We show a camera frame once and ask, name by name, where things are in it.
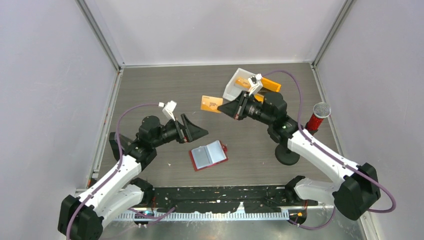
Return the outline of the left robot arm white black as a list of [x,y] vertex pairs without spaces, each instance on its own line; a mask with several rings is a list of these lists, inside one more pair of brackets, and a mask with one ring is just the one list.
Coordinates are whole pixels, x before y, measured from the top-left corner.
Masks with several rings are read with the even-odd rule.
[[68,240],[98,240],[104,228],[126,209],[138,204],[148,207],[153,202],[152,185],[137,176],[157,156],[157,147],[172,141],[191,143],[208,133],[185,114],[166,124],[157,116],[145,117],[129,144],[111,141],[116,165],[79,196],[62,200],[57,230]]

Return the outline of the red card holder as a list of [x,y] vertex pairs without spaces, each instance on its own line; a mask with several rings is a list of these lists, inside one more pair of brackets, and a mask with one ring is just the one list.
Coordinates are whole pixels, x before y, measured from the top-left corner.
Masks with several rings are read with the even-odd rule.
[[220,140],[196,147],[188,152],[193,169],[197,172],[228,160],[228,148]]

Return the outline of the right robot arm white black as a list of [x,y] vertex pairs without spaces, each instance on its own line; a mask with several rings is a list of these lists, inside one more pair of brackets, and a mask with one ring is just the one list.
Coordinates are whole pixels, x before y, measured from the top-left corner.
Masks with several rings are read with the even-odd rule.
[[217,108],[241,121],[246,117],[268,126],[277,143],[274,154],[283,165],[292,166],[301,157],[322,171],[331,181],[315,181],[298,175],[286,184],[285,198],[291,205],[313,200],[333,205],[346,218],[356,221],[381,197],[376,169],[359,165],[318,141],[287,114],[287,102],[278,92],[268,92],[263,101],[242,91],[236,99]]

